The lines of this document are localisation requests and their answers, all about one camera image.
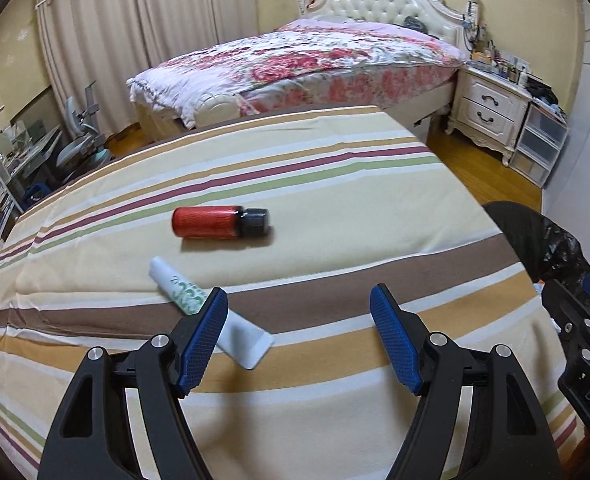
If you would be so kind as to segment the black bag trash bin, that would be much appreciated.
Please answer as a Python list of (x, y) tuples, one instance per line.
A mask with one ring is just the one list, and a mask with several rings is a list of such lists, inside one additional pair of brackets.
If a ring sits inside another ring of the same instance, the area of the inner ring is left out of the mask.
[(574, 235), (519, 203), (497, 200), (483, 208), (507, 237), (533, 283), (558, 280), (590, 311), (590, 297), (583, 286), (590, 264)]

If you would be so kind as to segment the white green tube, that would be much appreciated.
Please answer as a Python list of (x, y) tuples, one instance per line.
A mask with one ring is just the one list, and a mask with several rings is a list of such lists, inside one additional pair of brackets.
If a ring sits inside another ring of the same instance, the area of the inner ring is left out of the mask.
[(205, 314), (218, 336), (217, 347), (245, 370), (253, 370), (274, 343), (274, 336), (228, 307), (222, 290), (200, 288), (161, 257), (150, 261), (150, 278), (188, 316)]

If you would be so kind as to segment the red bottle black cap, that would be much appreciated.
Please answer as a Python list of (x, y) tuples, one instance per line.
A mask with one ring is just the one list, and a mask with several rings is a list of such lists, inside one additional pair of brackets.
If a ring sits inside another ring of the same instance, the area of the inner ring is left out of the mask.
[(241, 206), (179, 207), (171, 215), (173, 234), (181, 238), (240, 240), (268, 235), (269, 211)]

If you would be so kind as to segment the clear plastic drawer unit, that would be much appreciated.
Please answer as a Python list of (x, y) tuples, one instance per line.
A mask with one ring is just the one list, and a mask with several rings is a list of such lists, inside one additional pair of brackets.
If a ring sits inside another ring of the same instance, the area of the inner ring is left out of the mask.
[(534, 99), (516, 141), (509, 167), (544, 188), (563, 151), (570, 127), (560, 108)]

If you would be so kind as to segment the striped bed sheet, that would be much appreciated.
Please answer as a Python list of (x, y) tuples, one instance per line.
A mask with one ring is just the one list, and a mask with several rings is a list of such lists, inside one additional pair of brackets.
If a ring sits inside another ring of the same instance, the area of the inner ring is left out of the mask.
[[(269, 211), (268, 235), (173, 234), (176, 208)], [(218, 479), (382, 479), (417, 405), (369, 312), (383, 283), (461, 346), (509, 346), (568, 458), (558, 336), (496, 224), (409, 131), (371, 107), (312, 110), (146, 148), (23, 214), (0, 248), (0, 447), (34, 478), (86, 352), (134, 350), (180, 313), (161, 257), (274, 336), (253, 370), (215, 354), (182, 403)]]

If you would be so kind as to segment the white nightstand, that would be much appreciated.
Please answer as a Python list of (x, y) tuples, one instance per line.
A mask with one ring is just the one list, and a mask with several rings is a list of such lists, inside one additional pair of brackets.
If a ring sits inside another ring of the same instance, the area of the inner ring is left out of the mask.
[(459, 131), (479, 148), (500, 153), (508, 167), (531, 100), (517, 84), (464, 65), (458, 70), (446, 133)]

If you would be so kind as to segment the grey desk chair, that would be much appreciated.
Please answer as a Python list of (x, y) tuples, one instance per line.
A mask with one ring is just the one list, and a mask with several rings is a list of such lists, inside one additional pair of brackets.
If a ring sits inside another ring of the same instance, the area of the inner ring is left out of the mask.
[(56, 168), (63, 174), (64, 184), (106, 166), (114, 158), (105, 145), (107, 136), (100, 130), (96, 118), (100, 105), (95, 101), (94, 84), (92, 81), (84, 89), (86, 107), (83, 110), (77, 110), (73, 96), (65, 103), (65, 124), (72, 141), (60, 151), (56, 160)]

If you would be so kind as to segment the grey desk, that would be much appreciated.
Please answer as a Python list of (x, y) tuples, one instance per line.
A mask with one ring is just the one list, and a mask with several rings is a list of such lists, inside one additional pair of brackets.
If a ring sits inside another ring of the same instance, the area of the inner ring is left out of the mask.
[[(0, 106), (0, 114), (3, 111), (4, 106)], [(9, 200), (17, 210), (23, 210), (20, 200), (25, 182), (46, 163), (64, 131), (57, 125), (37, 141), (30, 138), (27, 129), (8, 127), (7, 132), (9, 136), (0, 131), (0, 194), (2, 202)]]

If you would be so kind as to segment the floral pink bed cover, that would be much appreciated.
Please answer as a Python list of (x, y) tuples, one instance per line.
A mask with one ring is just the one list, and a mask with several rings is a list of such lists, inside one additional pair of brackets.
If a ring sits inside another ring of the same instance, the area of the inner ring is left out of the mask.
[(300, 18), (128, 79), (132, 103), (189, 129), (306, 105), (386, 110), (446, 84), (466, 54), (392, 24)]

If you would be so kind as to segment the beige curtain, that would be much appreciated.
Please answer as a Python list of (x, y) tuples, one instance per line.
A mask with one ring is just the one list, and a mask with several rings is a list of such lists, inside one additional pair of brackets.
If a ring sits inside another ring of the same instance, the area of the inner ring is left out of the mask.
[(256, 0), (38, 0), (57, 105), (91, 87), (103, 132), (135, 122), (128, 79), (175, 56), (258, 32)]

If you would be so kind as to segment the white tufted headboard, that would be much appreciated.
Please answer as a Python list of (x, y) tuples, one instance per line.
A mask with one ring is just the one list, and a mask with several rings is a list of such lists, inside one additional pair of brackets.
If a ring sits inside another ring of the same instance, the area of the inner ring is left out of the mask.
[(298, 12), (303, 18), (336, 16), (398, 26), (419, 22), (429, 36), (461, 50), (471, 50), (482, 29), (478, 0), (466, 0), (462, 11), (444, 0), (298, 0)]

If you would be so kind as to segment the white bed frame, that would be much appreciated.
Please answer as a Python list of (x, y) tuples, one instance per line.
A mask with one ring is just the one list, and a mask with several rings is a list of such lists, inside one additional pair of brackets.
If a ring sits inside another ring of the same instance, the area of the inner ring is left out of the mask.
[[(416, 122), (420, 122), (425, 117), (431, 117), (435, 114), (445, 115), (447, 107), (452, 102), (456, 90), (456, 82), (449, 80), (446, 84), (429, 90), (387, 108), (385, 113), (393, 117), (396, 122), (405, 127), (413, 127)], [(151, 112), (146, 106), (135, 104), (136, 116), (142, 130), (153, 142), (165, 141), (182, 136), (190, 132), (190, 129), (183, 125), (180, 119), (165, 119)]]

